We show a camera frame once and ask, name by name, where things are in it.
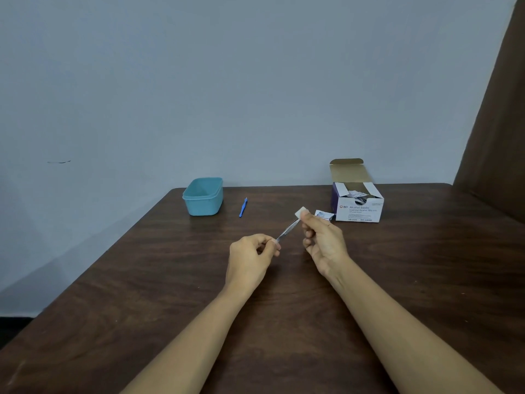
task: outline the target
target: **forearm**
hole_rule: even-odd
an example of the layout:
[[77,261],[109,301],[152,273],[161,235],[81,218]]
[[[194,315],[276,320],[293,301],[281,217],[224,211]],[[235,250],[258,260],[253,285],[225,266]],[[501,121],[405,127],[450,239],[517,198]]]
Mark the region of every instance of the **forearm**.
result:
[[249,295],[223,290],[122,394],[199,393]]
[[501,393],[350,258],[329,278],[402,394]]

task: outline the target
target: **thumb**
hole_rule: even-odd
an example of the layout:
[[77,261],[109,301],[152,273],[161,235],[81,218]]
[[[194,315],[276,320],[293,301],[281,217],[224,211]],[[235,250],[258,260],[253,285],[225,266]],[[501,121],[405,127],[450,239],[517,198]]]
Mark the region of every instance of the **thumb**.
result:
[[263,252],[261,253],[261,257],[266,259],[268,261],[268,264],[270,264],[270,261],[272,260],[273,255],[277,250],[279,250],[280,246],[277,244],[277,241],[275,239],[270,239],[266,242]]
[[323,218],[312,215],[309,211],[301,212],[301,221],[308,225],[311,229],[316,232],[321,232],[330,224]]

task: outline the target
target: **tweezers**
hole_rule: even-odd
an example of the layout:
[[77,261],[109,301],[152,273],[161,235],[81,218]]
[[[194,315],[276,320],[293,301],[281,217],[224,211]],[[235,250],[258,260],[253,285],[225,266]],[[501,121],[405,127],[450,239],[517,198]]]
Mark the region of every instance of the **tweezers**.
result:
[[295,220],[292,224],[288,225],[288,228],[286,228],[282,234],[279,235],[279,238],[275,239],[276,242],[279,242],[281,239],[283,239],[286,235],[290,233],[292,229],[295,228],[295,226],[301,221],[300,219]]

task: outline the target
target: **blue container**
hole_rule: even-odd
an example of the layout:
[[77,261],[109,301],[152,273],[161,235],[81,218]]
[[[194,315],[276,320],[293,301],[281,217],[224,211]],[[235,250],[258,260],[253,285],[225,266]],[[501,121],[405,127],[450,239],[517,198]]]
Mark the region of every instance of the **blue container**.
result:
[[223,179],[197,178],[182,194],[190,215],[214,215],[223,202]]

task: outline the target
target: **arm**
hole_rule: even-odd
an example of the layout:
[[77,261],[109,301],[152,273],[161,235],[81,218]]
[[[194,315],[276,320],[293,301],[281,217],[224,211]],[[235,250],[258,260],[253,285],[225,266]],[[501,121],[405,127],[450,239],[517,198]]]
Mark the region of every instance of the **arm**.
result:
[[272,257],[279,255],[278,249],[275,239],[263,234],[233,243],[223,290],[121,394],[200,392],[233,320],[264,278]]
[[501,393],[352,261],[338,227],[308,212],[301,220],[305,249],[345,302],[401,394]]

